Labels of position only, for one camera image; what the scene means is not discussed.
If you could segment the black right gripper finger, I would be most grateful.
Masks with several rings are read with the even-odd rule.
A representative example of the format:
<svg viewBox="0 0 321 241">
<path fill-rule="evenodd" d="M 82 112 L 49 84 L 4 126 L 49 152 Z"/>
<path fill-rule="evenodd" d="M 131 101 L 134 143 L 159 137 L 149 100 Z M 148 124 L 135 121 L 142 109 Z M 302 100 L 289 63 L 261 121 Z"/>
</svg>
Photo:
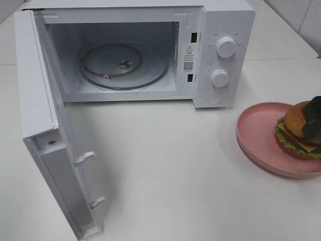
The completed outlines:
<svg viewBox="0 0 321 241">
<path fill-rule="evenodd" d="M 301 109 L 305 124 L 302 132 L 309 142 L 320 139 L 320 96 L 315 96 L 306 106 Z"/>
</svg>

